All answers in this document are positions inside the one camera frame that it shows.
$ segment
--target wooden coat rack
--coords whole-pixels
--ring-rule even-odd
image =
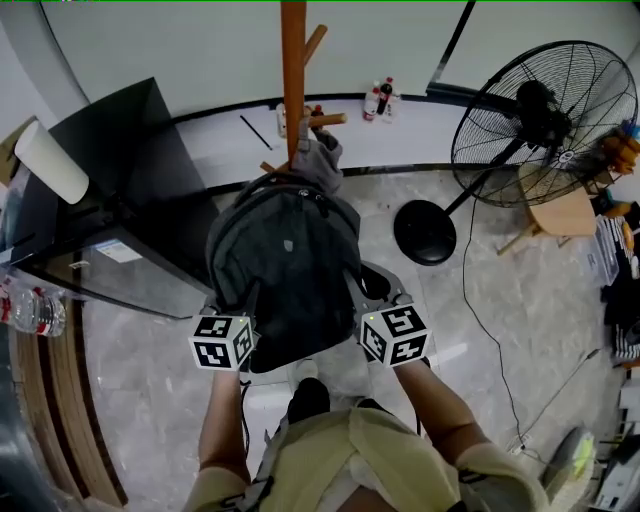
[[[320,41],[327,33],[326,25],[318,25],[309,40],[305,42],[306,23],[306,2],[283,1],[280,3],[282,79],[289,159],[278,168],[262,162],[260,167],[267,172],[288,171],[298,146],[298,129],[304,116],[304,67],[311,60]],[[309,127],[342,124],[346,121],[346,114],[316,116],[309,119]]]

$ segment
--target white bottle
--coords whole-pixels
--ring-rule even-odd
[[[278,123],[278,135],[283,139],[287,138],[287,118],[285,116],[284,104],[279,103],[276,107],[276,120]]]
[[[374,87],[364,97],[364,108],[362,110],[362,117],[365,121],[373,121],[378,111],[378,97],[380,96],[380,89]]]
[[[400,108],[401,101],[402,98],[400,96],[400,91],[394,89],[387,100],[387,105],[385,106],[384,113],[382,114],[382,120],[385,123],[393,122],[393,119],[398,115],[398,109]]]

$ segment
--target water bottle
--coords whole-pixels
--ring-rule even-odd
[[[44,295],[36,288],[29,290],[10,286],[3,288],[3,323],[15,329],[39,336],[60,336],[64,330],[66,313],[62,302],[52,295]]]

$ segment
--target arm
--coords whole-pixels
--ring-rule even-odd
[[[237,372],[217,371],[202,425],[198,458],[200,470],[222,467],[245,482],[251,481],[242,438],[240,378]]]
[[[422,361],[396,366],[402,389],[433,446],[450,464],[468,448],[489,442],[471,409]]]

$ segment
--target fan guard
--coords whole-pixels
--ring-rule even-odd
[[[533,115],[545,110],[540,95],[549,95],[544,113],[553,119],[542,136],[523,133],[523,86],[531,84],[542,84],[544,91],[534,91],[533,101],[529,97]],[[597,142],[616,128],[633,127],[637,111],[633,76],[613,52],[585,41],[540,46],[510,62],[472,100],[451,148],[455,178],[495,206],[551,201],[602,170],[593,159]],[[515,146],[506,162],[496,164],[497,155]]]

